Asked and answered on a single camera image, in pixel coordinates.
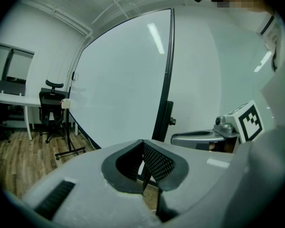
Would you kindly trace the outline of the black office chair with headrest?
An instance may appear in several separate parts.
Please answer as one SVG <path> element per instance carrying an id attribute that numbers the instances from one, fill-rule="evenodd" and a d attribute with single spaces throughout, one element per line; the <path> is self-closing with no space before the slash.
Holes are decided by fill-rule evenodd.
<path id="1" fill-rule="evenodd" d="M 64 84 L 53 83 L 46 79 L 46 85 L 51 89 L 41 88 L 39 92 L 40 108 L 39 120 L 45 127 L 45 132 L 40 132 L 40 136 L 47 135 L 45 143 L 49 143 L 51 138 L 59 136 L 65 139 L 64 109 L 61 107 L 62 100 L 67 94 L 64 91 L 57 90 L 63 88 Z"/>

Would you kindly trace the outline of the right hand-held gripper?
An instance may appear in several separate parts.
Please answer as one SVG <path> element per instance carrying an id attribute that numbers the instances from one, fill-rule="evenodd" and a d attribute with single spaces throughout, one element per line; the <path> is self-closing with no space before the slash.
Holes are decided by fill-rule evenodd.
<path id="1" fill-rule="evenodd" d="M 263 121 L 254 100 L 241 104 L 231 112 L 218 116 L 213 130 L 176 133 L 171 144 L 197 150 L 213 150 L 225 138 L 238 137 L 241 143 L 254 140 L 264 132 Z"/>

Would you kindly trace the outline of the whiteboard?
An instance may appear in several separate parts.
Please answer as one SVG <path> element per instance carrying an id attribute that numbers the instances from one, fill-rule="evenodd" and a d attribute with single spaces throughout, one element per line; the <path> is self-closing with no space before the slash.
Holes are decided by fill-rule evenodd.
<path id="1" fill-rule="evenodd" d="M 164 139 L 174 41 L 168 8 L 128 19 L 82 50 L 68 111 L 95 148 Z"/>

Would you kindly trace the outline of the white ceiling pipe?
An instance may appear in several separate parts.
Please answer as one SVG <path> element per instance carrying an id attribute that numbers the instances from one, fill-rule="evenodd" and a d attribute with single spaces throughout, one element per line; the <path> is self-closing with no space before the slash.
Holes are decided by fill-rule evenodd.
<path id="1" fill-rule="evenodd" d="M 23 4 L 32 6 L 38 10 L 41 10 L 52 17 L 66 23 L 68 26 L 72 27 L 79 33 L 85 36 L 85 38 L 91 37 L 93 35 L 93 29 L 86 25 L 83 21 L 77 19 L 75 16 L 64 11 L 51 3 L 42 2 L 39 0 L 18 0 Z"/>

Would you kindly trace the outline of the white desk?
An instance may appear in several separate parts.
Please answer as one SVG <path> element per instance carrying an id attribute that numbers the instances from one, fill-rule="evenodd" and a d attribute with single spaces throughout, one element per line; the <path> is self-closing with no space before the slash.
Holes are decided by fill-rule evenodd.
<path id="1" fill-rule="evenodd" d="M 41 107 L 39 98 L 31 98 L 31 97 L 25 97 L 25 96 L 20 96 L 20 95 L 9 95 L 9 94 L 0 93 L 0 103 L 20 105 L 24 107 L 24 114 L 25 114 L 25 121 L 26 121 L 28 136 L 29 136 L 29 139 L 32 140 L 30 126 L 29 126 L 28 108 L 37 107 L 37 106 Z"/>

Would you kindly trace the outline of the glass window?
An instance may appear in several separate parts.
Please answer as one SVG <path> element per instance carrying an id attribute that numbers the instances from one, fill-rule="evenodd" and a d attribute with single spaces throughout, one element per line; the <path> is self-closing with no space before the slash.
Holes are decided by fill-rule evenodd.
<path id="1" fill-rule="evenodd" d="M 0 45 L 0 81 L 25 84 L 34 54 Z"/>

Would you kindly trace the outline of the person's light t-shirt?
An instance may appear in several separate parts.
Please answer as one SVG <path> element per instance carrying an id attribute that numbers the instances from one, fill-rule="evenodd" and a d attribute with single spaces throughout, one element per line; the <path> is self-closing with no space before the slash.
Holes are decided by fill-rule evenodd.
<path id="1" fill-rule="evenodd" d="M 278 17 L 277 23 L 276 70 L 261 91 L 276 127 L 240 146 L 242 175 L 228 207 L 226 225 L 285 228 L 285 22 Z"/>

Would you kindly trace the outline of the dark desk divider panel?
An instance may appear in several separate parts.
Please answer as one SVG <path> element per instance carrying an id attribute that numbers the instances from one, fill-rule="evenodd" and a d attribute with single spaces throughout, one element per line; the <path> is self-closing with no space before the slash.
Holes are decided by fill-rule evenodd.
<path id="1" fill-rule="evenodd" d="M 0 81 L 0 93 L 24 96 L 25 90 L 25 84 L 8 82 L 3 80 Z"/>

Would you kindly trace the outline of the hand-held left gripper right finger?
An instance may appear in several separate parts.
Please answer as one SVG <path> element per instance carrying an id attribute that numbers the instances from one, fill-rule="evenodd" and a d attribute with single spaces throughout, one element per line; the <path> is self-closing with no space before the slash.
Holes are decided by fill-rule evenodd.
<path id="1" fill-rule="evenodd" d="M 216 184 L 234 155 L 143 141 L 143 158 L 159 188 L 158 215 L 151 224 L 167 227 L 223 228 L 224 189 Z"/>

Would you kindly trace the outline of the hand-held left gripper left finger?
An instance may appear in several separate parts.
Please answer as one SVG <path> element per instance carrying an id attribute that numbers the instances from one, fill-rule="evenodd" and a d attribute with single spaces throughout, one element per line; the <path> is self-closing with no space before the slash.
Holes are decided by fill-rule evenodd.
<path id="1" fill-rule="evenodd" d="M 153 228 L 161 220 L 136 181 L 143 141 L 78 155 L 36 182 L 22 200 L 34 223 L 53 228 Z"/>

